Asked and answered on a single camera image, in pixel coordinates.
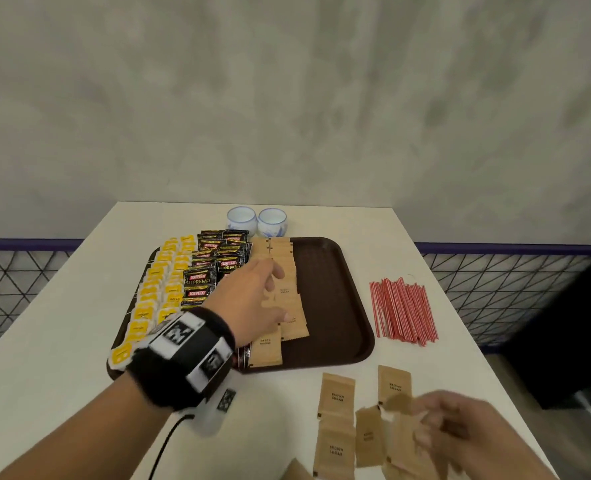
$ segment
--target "gray wall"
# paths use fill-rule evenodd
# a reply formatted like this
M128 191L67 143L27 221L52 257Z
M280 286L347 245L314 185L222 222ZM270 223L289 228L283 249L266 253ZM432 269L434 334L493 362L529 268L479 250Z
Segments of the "gray wall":
M116 200L591 243L591 0L0 0L0 237Z

